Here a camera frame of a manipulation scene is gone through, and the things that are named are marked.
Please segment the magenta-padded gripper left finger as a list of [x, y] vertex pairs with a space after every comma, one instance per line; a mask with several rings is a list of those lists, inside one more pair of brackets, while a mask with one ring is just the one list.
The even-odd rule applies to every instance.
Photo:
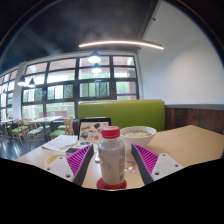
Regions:
[[58, 156], [45, 170], [81, 186], [93, 155], [93, 145], [87, 145], [67, 157]]

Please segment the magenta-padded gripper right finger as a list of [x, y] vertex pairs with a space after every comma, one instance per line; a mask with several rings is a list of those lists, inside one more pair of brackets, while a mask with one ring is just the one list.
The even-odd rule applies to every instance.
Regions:
[[166, 153], [156, 154], [143, 146], [133, 144], [131, 153], [138, 165], [143, 183], [148, 185], [183, 168]]

